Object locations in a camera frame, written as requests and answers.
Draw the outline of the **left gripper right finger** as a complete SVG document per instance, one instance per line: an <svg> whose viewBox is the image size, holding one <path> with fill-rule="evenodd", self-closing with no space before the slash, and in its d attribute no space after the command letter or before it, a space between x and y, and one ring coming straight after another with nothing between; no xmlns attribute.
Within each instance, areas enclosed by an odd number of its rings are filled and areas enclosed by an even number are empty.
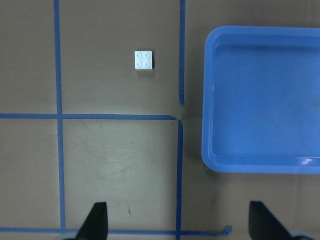
<svg viewBox="0 0 320 240"><path fill-rule="evenodd" d="M249 204L249 236L252 240L291 240L291 234L262 201Z"/></svg>

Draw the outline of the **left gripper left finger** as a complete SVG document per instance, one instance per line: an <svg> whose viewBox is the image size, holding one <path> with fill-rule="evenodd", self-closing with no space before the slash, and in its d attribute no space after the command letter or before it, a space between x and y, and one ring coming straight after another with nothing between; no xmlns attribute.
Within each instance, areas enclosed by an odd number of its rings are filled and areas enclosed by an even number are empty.
<svg viewBox="0 0 320 240"><path fill-rule="evenodd" d="M75 236L75 240L106 240L108 238L108 208L106 202L96 202Z"/></svg>

